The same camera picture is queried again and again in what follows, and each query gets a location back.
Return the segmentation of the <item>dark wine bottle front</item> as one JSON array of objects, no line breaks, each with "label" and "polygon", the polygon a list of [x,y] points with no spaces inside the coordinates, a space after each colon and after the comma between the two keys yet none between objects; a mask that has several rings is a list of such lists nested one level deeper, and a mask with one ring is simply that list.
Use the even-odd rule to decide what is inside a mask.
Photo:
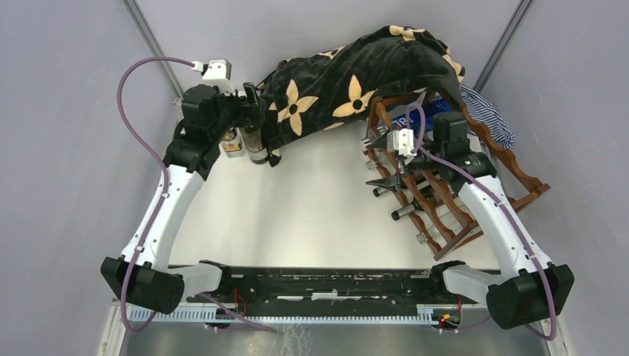
[{"label": "dark wine bottle front", "polygon": [[[438,205],[441,200],[437,198],[432,190],[421,190],[421,193],[433,204]],[[411,203],[402,206],[401,208],[394,210],[390,216],[394,221],[398,221],[400,218],[410,215],[411,213],[415,213],[417,211],[423,211],[423,208],[419,204],[416,198],[414,198]]]}]

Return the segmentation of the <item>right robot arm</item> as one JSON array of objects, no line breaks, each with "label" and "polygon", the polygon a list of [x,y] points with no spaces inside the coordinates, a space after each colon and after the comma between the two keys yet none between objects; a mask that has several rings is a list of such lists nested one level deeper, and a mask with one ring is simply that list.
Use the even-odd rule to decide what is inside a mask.
[{"label": "right robot arm", "polygon": [[382,148],[396,156],[408,173],[437,170],[470,210],[490,241],[499,274],[489,274],[466,263],[433,267],[428,283],[430,297],[446,303],[457,294],[483,306],[502,329],[532,327],[549,320],[556,337],[558,321],[575,277],[566,264],[556,265],[535,243],[504,193],[501,180],[488,157],[470,149],[467,121],[462,113],[438,113],[433,118],[433,139],[424,142],[425,121],[417,130],[389,127],[377,138],[365,138],[366,148]]}]

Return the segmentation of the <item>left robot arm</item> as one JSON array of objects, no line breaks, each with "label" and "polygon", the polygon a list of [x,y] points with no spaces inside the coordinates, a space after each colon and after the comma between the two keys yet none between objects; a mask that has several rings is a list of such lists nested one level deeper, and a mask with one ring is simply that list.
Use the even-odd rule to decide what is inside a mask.
[{"label": "left robot arm", "polygon": [[100,273],[120,300],[156,313],[170,314],[182,300],[205,292],[224,302],[232,281],[210,263],[170,268],[174,240],[183,218],[212,166],[220,142],[232,128],[259,124],[265,106],[255,85],[243,93],[220,93],[217,86],[189,88],[182,101],[182,119],[160,160],[162,176],[149,208],[129,244],[118,257],[103,260]]}]

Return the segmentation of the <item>green wine bottle back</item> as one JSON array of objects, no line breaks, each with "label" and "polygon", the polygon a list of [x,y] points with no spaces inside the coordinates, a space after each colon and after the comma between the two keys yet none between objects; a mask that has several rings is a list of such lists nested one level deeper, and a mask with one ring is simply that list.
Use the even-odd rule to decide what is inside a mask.
[{"label": "green wine bottle back", "polygon": [[260,129],[260,126],[248,126],[240,129],[249,159],[257,165],[265,164],[269,156],[263,144]]}]

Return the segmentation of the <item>blue liquid square bottle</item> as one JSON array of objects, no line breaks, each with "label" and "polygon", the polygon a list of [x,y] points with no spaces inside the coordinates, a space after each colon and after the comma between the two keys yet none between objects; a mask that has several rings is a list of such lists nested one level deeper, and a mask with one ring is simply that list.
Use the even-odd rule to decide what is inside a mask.
[{"label": "blue liquid square bottle", "polygon": [[[404,108],[400,114],[394,115],[391,118],[391,121],[402,128],[405,128],[406,123],[409,122],[410,127],[414,131],[418,131],[420,127],[420,120],[421,120],[418,110],[411,111],[409,114],[409,120],[407,120],[405,116],[405,109],[406,108]],[[429,132],[434,127],[434,123],[433,123],[434,115],[438,113],[442,113],[442,112],[452,111],[452,108],[444,99],[436,99],[435,101],[424,105],[423,110],[424,110],[424,115],[426,117],[426,123],[425,123],[424,128],[426,132]]]}]

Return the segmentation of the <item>clear glass bottle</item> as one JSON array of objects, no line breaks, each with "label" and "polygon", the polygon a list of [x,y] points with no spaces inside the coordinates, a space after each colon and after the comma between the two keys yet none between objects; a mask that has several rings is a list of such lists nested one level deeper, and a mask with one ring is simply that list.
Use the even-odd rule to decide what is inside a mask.
[{"label": "clear glass bottle", "polygon": [[[436,213],[441,221],[441,224],[444,225],[447,230],[450,230],[454,235],[463,230],[463,227],[445,205],[438,206],[436,208]],[[429,215],[424,211],[416,211],[415,214],[421,219],[425,229],[425,231],[419,230],[416,234],[416,240],[420,244],[424,245],[428,242],[435,242],[443,248],[447,241],[442,236],[437,225],[430,219]]]}]

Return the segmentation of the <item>dark wine bottle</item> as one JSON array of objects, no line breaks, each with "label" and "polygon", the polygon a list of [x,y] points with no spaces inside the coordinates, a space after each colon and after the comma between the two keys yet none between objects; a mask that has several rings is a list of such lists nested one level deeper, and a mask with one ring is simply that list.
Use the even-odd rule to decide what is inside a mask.
[{"label": "dark wine bottle", "polygon": [[[437,198],[432,190],[421,190],[421,193],[433,204],[438,205],[441,200]],[[411,213],[415,213],[417,211],[423,211],[423,208],[419,204],[416,198],[414,198],[411,203],[402,206],[401,208],[394,210],[390,216],[394,221],[398,221],[400,218],[410,215]]]},{"label": "dark wine bottle", "polygon": [[379,191],[378,194],[375,194],[378,197],[380,194],[384,192],[395,192],[400,193],[402,191],[408,191],[408,185],[403,181],[403,178],[413,178],[415,184],[418,187],[418,190],[421,194],[426,198],[435,198],[435,190],[428,182],[427,178],[423,175],[423,171],[419,170],[407,170],[402,174],[396,174],[393,176],[373,179],[367,181],[366,184],[373,186],[373,191]]}]

